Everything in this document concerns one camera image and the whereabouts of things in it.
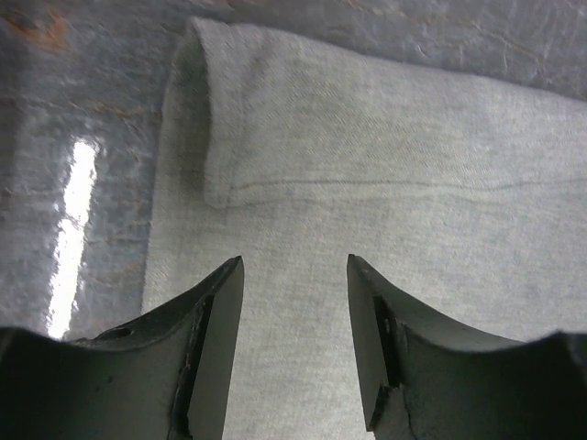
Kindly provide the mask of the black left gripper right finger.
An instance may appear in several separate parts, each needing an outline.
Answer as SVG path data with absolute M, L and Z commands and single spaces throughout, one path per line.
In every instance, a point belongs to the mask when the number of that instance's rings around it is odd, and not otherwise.
M 347 266 L 366 428 L 378 439 L 583 439 L 586 337 L 530 342 L 458 322 L 386 280 Z

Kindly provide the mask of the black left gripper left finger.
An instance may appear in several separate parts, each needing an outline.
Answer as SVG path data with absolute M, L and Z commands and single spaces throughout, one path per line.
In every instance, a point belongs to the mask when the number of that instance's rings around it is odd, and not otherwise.
M 244 290 L 231 258 L 192 289 L 101 335 L 1 331 L 4 439 L 219 439 Z

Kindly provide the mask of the grey cloth napkin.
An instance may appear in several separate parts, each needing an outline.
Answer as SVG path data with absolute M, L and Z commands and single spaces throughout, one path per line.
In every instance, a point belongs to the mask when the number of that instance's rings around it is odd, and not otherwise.
M 364 439 L 346 266 L 513 339 L 586 327 L 586 105 L 188 21 L 143 297 L 241 256 L 226 439 Z

